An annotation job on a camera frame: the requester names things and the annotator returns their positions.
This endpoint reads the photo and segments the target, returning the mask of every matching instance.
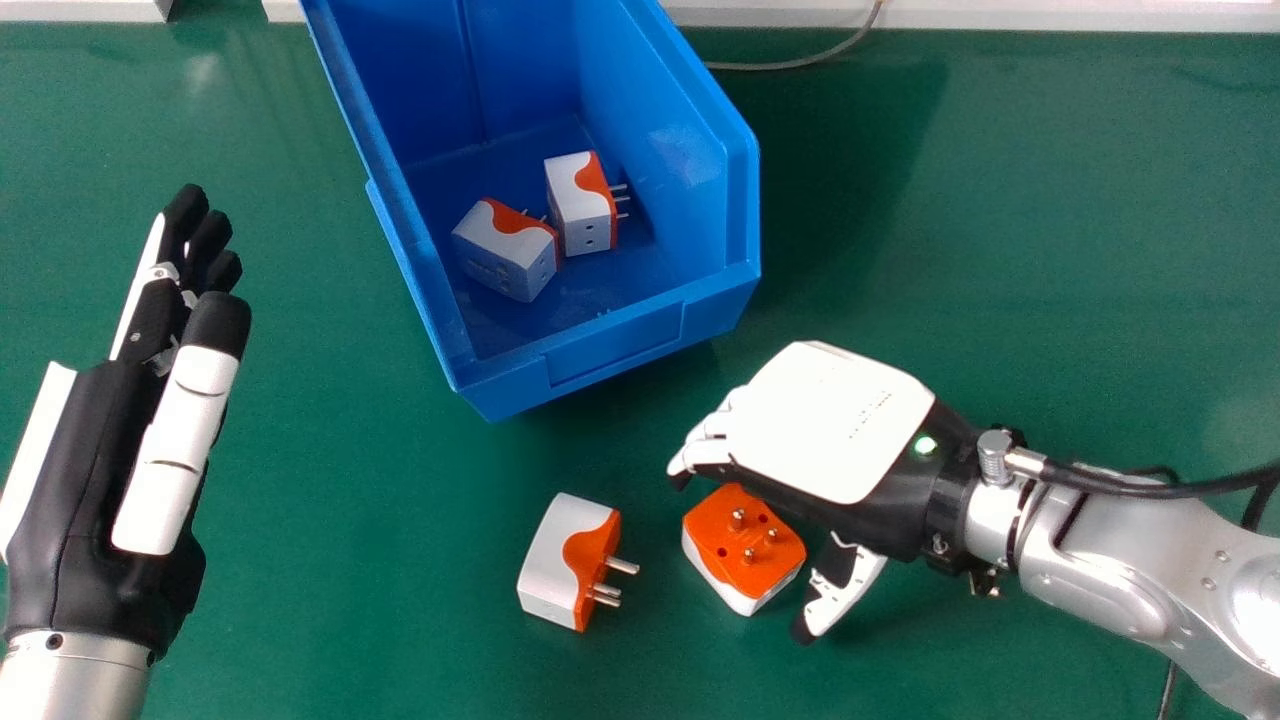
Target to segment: green table surface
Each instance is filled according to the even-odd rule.
[[[723,59],[832,37],[694,40]],[[909,369],[1048,452],[1189,478],[1270,459],[1280,37],[878,32],[722,82],[763,149],[741,327],[489,425],[444,382],[306,29],[248,3],[0,26],[0,466],[45,364],[105,354],[182,183],[244,256],[253,340],[197,521],[209,573],[147,719],[1155,712],[1153,651],[923,564],[800,648],[799,584],[742,619],[689,566],[680,518],[710,484],[675,493],[663,468],[796,338]],[[643,566],[585,635],[516,602],[558,491],[621,509]],[[1180,687],[1175,717],[1230,716]]]

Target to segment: blue plastic bin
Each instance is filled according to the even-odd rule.
[[[498,420],[727,332],[760,277],[755,137],[655,0],[303,0],[449,384]],[[595,149],[635,215],[529,305],[467,278],[483,196]]]

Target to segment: bin floor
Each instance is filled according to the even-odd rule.
[[[479,359],[499,355],[678,284],[678,273],[655,242],[636,202],[620,208],[631,217],[618,223],[617,250],[566,258],[561,270],[531,304],[509,300],[462,273],[449,233],[477,200],[493,197],[516,210],[527,209],[530,215],[541,217],[548,213],[543,160],[593,147],[581,122],[570,117],[406,169],[410,190],[449,275],[453,297]],[[630,182],[603,152],[600,160],[611,183]],[[421,247],[406,251],[413,259]]]

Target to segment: metal knob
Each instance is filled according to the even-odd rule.
[[[987,430],[978,436],[978,464],[982,466],[982,482],[988,486],[1005,487],[1014,482],[1014,475],[1005,464],[1005,456],[1014,447],[1014,438],[1005,430]]]

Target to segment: robotic arm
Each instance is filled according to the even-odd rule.
[[[978,430],[919,380],[818,342],[794,343],[728,393],[672,459],[740,482],[831,530],[792,625],[801,643],[840,620],[888,560],[1002,574],[1027,592],[1169,656],[1210,696],[1280,719],[1280,539],[1226,521],[1196,497],[1274,486],[1275,466],[1165,486]]]
[[[228,295],[230,234],[184,187],[151,228],[109,359],[49,365],[0,496],[5,717],[137,717],[195,609],[191,521],[250,329]]]

